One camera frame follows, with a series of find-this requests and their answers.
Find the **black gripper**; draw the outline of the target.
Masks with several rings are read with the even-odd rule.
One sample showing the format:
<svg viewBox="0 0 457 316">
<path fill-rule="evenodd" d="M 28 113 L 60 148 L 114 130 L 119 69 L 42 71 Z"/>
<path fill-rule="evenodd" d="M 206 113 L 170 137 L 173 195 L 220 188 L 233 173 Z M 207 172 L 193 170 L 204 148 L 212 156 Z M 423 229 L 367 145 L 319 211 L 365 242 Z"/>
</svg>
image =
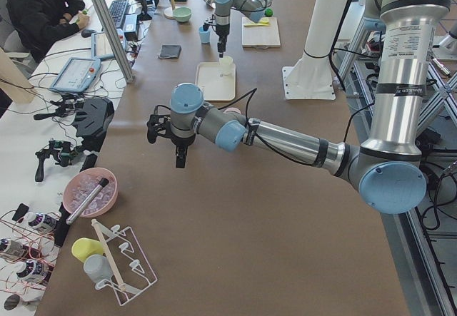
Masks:
<svg viewBox="0 0 457 316">
<path fill-rule="evenodd" d="M 229 35 L 229 25 L 228 24 L 217 24 L 215 26 L 215 32 L 219 37 L 217 44 L 217 49 L 219 53 L 224 53 L 226 51 L 226 41 Z"/>
<path fill-rule="evenodd" d="M 195 138 L 195 135 L 186 138 L 171 135 L 171 141 L 176 146 L 176 168 L 185 168 L 188 147 L 195 141 Z"/>
</svg>

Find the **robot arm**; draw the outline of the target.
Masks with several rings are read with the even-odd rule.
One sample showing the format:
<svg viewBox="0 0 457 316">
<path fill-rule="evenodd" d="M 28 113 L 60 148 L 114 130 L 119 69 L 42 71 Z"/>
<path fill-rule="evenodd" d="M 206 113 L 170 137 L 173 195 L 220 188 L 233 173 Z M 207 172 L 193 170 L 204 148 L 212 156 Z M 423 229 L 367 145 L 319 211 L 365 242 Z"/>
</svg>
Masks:
<svg viewBox="0 0 457 316">
<path fill-rule="evenodd" d="M 240 11 L 245 17 L 256 23 L 264 16 L 264 10 L 271 2 L 272 0 L 215 0 L 215 10 L 211 21 L 218 36 L 217 51 L 220 58 L 223 58 L 226 52 L 231 11 Z"/>
<path fill-rule="evenodd" d="M 371 130 L 359 146 L 332 143 L 236 113 L 204 100 L 200 88 L 179 84 L 171 94 L 168 131 L 183 166 L 196 135 L 233 151 L 263 146 L 302 165 L 324 168 L 349 182 L 377 211 L 404 213 L 426 194 L 415 140 L 433 36 L 451 0 L 366 0 L 364 19 L 380 22 L 385 38 Z"/>
</svg>

